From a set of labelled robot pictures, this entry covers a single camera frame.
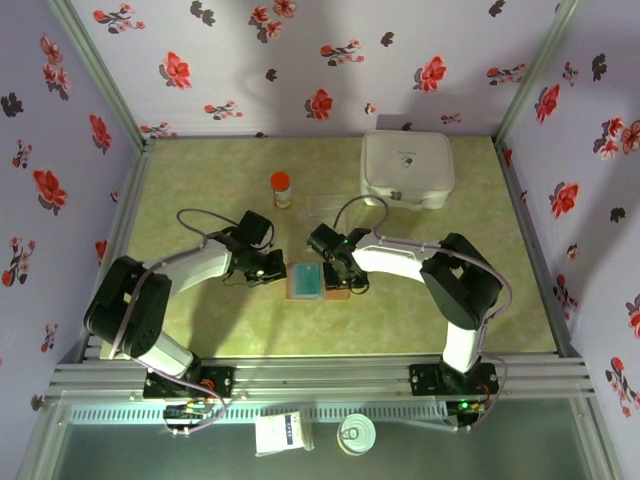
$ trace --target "white storage box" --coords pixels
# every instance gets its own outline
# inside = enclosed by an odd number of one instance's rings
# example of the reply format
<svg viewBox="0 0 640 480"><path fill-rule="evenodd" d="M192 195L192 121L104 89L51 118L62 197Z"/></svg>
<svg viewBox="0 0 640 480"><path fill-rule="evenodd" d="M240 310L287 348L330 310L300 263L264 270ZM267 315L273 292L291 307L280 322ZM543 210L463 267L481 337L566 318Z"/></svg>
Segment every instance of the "white storage box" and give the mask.
<svg viewBox="0 0 640 480"><path fill-rule="evenodd" d="M360 191L410 210L444 205L453 190L453 155L441 133L379 130L362 140ZM367 205L380 206L374 199Z"/></svg>

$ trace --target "small bottle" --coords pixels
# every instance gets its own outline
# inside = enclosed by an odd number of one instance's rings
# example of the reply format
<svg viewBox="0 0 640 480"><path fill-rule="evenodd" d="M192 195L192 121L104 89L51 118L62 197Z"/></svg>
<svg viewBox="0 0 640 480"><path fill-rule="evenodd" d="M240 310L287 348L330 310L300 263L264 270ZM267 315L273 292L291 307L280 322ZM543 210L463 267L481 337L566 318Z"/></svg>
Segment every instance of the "small bottle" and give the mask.
<svg viewBox="0 0 640 480"><path fill-rule="evenodd" d="M287 208L291 205L291 180L285 172L276 172L271 175L271 188L273 189L273 204L278 208Z"/></svg>

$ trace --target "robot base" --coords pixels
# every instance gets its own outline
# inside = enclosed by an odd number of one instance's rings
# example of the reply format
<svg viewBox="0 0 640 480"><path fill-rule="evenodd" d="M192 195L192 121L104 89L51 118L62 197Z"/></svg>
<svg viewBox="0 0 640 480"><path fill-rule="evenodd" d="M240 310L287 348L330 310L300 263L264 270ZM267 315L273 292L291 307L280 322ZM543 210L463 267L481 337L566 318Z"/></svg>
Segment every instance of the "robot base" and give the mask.
<svg viewBox="0 0 640 480"><path fill-rule="evenodd" d="M222 398L231 398L233 388L233 367L200 367L198 378L189 379L193 383L200 383L212 389ZM144 391L144 398L206 398L208 395L200 390L183 387L171 382L156 373L147 373Z"/></svg>
<svg viewBox="0 0 640 480"><path fill-rule="evenodd" d="M493 363L475 363L462 374L448 367L442 359L439 364L410 365L411 393L416 396L456 395L473 397L486 395L486 385L492 395L498 392L498 378Z"/></svg>

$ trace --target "wall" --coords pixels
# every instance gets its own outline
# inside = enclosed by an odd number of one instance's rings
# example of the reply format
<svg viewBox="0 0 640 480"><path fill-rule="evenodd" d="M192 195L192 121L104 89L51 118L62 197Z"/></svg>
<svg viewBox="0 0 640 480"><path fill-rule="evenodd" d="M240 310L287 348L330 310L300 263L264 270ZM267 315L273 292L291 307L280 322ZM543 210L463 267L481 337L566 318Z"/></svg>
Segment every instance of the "wall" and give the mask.
<svg viewBox="0 0 640 480"><path fill-rule="evenodd" d="M0 65L0 477L11 479L82 333L134 150L42 0L0 3Z"/></svg>
<svg viewBox="0 0 640 480"><path fill-rule="evenodd" d="M627 478L640 477L638 21L635 0L585 2L506 154Z"/></svg>
<svg viewBox="0 0 640 480"><path fill-rule="evenodd" d="M558 0L72 3L148 136L489 135Z"/></svg>

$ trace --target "glass panel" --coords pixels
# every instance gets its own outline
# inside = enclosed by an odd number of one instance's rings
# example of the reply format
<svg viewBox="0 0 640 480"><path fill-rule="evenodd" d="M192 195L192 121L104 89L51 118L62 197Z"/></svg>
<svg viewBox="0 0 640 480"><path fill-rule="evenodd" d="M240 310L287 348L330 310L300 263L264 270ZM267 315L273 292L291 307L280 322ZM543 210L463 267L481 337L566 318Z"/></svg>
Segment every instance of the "glass panel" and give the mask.
<svg viewBox="0 0 640 480"><path fill-rule="evenodd" d="M567 401L503 401L470 434L376 424L371 451L340 450L337 424L313 425L315 449L255 457L253 425L218 425L190 438L163 426L70 426L54 478L568 479L590 478Z"/></svg>

